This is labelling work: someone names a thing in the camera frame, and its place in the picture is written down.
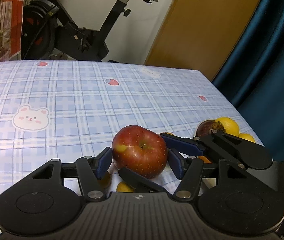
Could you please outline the dark purple mangosteen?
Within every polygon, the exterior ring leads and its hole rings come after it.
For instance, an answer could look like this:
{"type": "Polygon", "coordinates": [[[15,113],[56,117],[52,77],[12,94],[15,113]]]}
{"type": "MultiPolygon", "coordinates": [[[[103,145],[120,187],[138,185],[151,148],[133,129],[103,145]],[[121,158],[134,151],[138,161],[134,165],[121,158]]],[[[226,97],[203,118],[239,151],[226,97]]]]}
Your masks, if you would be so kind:
{"type": "Polygon", "coordinates": [[[212,130],[223,131],[223,132],[226,131],[223,124],[220,121],[209,119],[209,120],[204,120],[198,125],[194,137],[195,136],[204,137],[206,135],[209,135],[212,130]]]}

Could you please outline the orange mandarin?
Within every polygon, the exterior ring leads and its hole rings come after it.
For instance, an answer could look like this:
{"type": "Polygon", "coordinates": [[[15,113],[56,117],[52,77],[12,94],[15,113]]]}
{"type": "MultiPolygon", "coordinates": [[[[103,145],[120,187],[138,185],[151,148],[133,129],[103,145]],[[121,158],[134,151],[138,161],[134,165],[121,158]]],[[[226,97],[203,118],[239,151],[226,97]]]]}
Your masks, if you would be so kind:
{"type": "Polygon", "coordinates": [[[211,164],[211,161],[208,160],[205,156],[199,155],[197,156],[197,158],[203,160],[205,164],[211,164]]]}

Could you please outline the yellow lemon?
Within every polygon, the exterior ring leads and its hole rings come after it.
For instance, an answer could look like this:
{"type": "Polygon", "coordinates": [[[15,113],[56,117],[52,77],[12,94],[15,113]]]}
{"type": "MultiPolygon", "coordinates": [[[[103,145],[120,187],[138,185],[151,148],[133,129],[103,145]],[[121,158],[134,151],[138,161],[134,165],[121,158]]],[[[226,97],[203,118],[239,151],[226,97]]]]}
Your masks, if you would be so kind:
{"type": "Polygon", "coordinates": [[[239,125],[229,117],[220,117],[215,120],[219,125],[223,127],[223,130],[227,134],[238,137],[240,133],[239,125]]]}
{"type": "Polygon", "coordinates": [[[252,135],[250,135],[249,133],[240,133],[238,135],[238,137],[241,138],[241,139],[248,140],[250,142],[254,142],[254,143],[256,142],[254,137],[252,135]]]}

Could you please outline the red apple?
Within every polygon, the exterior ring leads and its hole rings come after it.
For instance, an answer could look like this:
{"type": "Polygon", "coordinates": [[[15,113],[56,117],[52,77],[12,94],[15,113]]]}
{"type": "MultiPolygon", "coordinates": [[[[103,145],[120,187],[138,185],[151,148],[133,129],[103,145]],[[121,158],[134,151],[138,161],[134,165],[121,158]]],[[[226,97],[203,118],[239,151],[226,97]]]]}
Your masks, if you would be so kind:
{"type": "Polygon", "coordinates": [[[117,169],[126,167],[152,179],[166,167],[168,152],[160,135],[141,126],[130,125],[118,131],[113,138],[112,154],[117,169]]]}

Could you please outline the small brown longan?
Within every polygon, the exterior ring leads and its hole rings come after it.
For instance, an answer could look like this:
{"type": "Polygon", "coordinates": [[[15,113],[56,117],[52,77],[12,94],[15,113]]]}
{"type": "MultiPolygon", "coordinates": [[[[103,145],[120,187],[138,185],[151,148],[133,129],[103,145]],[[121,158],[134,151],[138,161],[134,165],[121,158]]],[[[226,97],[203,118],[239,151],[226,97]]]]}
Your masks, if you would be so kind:
{"type": "Polygon", "coordinates": [[[111,185],[111,175],[107,171],[105,175],[98,180],[99,185],[105,190],[111,185]]]}
{"type": "Polygon", "coordinates": [[[118,183],[117,185],[117,192],[135,192],[135,189],[133,187],[131,187],[130,185],[128,185],[128,183],[121,181],[120,183],[118,183]]]}

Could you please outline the beige plate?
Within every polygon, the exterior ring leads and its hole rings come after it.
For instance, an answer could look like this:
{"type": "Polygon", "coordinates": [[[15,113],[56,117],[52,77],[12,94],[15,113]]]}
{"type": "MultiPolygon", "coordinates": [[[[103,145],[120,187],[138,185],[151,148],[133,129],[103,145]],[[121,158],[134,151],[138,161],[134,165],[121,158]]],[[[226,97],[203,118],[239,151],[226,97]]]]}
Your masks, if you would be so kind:
{"type": "Polygon", "coordinates": [[[207,189],[211,189],[216,185],[216,179],[215,178],[203,178],[202,182],[204,183],[205,187],[207,189]]]}

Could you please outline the blue plaid tablecloth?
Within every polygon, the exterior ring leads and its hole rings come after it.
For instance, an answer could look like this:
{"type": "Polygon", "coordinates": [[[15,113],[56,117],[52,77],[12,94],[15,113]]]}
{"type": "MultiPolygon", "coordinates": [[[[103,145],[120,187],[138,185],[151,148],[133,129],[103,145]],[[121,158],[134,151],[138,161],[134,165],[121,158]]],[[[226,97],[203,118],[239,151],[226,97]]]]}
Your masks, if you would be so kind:
{"type": "Polygon", "coordinates": [[[111,145],[121,128],[191,138],[227,116],[254,134],[197,70],[86,61],[0,63],[0,194],[50,159],[73,163],[111,145]]]}

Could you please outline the blue curtain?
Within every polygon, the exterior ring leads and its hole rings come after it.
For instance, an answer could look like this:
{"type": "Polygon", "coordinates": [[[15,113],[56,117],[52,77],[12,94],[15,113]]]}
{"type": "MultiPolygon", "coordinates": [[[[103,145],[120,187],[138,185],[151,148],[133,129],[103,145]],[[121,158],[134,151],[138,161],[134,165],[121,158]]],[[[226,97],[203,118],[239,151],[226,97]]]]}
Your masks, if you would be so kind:
{"type": "Polygon", "coordinates": [[[213,84],[283,161],[284,0],[260,1],[213,84]]]}

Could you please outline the wooden board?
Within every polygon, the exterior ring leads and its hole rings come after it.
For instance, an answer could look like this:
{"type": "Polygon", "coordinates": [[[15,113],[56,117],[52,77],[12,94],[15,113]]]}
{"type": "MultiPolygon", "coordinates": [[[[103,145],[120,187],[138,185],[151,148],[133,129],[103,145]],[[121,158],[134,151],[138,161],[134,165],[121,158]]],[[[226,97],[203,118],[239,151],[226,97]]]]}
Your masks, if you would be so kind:
{"type": "Polygon", "coordinates": [[[197,69],[212,80],[260,0],[173,0],[145,64],[197,69]]]}

